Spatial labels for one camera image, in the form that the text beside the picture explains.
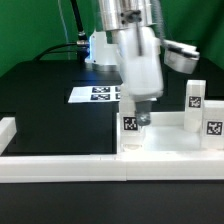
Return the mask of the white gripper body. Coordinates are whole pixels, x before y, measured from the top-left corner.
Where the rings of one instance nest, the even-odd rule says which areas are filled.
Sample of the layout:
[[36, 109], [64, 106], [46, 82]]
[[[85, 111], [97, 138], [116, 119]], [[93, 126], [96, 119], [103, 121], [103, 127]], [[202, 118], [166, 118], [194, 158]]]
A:
[[158, 98], [163, 94], [163, 78], [159, 59], [159, 41], [149, 27], [140, 28], [142, 56], [134, 28], [118, 32], [117, 62], [119, 73], [129, 96], [136, 102]]

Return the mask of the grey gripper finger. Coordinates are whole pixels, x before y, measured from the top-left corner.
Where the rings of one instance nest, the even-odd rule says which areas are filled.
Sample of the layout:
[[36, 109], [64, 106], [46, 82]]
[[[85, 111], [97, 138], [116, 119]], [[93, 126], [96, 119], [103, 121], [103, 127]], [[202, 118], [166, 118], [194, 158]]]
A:
[[141, 101], [135, 103], [135, 116], [139, 126], [147, 126], [151, 123], [151, 101]]

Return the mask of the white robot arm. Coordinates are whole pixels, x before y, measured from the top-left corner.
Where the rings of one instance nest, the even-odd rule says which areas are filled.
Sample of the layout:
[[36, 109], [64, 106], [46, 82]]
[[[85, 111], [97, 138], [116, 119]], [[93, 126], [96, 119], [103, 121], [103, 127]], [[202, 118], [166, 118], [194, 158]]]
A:
[[93, 0], [96, 28], [85, 64], [119, 73], [137, 123], [151, 123], [152, 100], [163, 94], [159, 50], [165, 45], [160, 0]]

